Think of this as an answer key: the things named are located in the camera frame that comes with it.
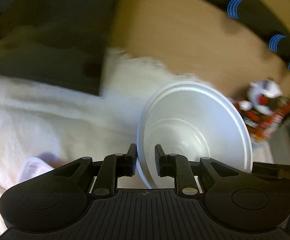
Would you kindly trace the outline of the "white paper bowl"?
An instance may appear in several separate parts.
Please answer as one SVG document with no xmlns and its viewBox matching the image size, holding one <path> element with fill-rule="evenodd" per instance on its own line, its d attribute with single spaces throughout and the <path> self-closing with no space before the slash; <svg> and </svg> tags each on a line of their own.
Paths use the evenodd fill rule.
<svg viewBox="0 0 290 240">
<path fill-rule="evenodd" d="M 146 103 L 137 128 L 137 169 L 151 188 L 174 186 L 157 174 L 155 146 L 199 161 L 210 157 L 250 173 L 252 145 L 246 125 L 223 94 L 202 82 L 178 81 L 159 89 Z"/>
</svg>

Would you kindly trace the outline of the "red cereal bag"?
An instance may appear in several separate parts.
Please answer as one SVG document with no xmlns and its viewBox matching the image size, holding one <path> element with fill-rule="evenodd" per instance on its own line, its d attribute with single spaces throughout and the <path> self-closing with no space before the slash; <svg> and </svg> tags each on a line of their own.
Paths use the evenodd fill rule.
<svg viewBox="0 0 290 240">
<path fill-rule="evenodd" d="M 278 107 L 272 115 L 262 115 L 254 109 L 245 111 L 240 108 L 239 103 L 247 103 L 247 101 L 235 102 L 234 107 L 240 113 L 248 129 L 250 138 L 255 143 L 268 140 L 278 129 L 283 119 L 290 114 L 290 101 Z"/>
</svg>

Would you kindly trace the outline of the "red white rectangular tray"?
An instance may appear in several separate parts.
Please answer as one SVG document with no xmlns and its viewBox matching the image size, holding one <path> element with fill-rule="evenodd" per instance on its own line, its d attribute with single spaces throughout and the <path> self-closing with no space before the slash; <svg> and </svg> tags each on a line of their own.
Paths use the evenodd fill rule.
<svg viewBox="0 0 290 240">
<path fill-rule="evenodd" d="M 17 182 L 35 178 L 59 167 L 60 159 L 51 153 L 41 153 L 38 156 L 30 157 L 24 161 L 21 170 L 17 175 Z"/>
</svg>

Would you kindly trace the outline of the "red white robot toy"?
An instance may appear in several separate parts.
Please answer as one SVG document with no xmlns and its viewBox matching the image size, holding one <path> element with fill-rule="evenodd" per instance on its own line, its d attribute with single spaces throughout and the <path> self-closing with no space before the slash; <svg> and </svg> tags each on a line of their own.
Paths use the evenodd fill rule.
<svg viewBox="0 0 290 240">
<path fill-rule="evenodd" d="M 279 85 L 270 78 L 251 82 L 246 98 L 236 103 L 246 126 L 256 128 L 261 120 L 271 116 L 280 107 L 283 93 Z"/>
</svg>

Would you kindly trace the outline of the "white textured cloth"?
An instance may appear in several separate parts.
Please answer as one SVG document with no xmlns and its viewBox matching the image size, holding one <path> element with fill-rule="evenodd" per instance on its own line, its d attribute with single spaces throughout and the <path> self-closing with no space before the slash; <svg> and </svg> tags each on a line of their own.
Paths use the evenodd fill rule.
<svg viewBox="0 0 290 240">
<path fill-rule="evenodd" d="M 70 162 L 125 152 L 136 141 L 147 101 L 175 81 L 199 78 L 113 49 L 105 58 L 101 96 L 0 76 L 0 197 L 17 184 L 30 157 L 47 154 Z M 0 215 L 0 235 L 5 230 Z"/>
</svg>

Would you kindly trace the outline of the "black power strip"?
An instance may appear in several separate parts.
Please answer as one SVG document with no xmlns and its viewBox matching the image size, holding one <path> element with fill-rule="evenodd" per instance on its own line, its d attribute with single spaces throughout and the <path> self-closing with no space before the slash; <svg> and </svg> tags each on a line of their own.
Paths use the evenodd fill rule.
<svg viewBox="0 0 290 240">
<path fill-rule="evenodd" d="M 290 31 L 261 0 L 205 0 L 259 36 L 290 71 Z"/>
</svg>

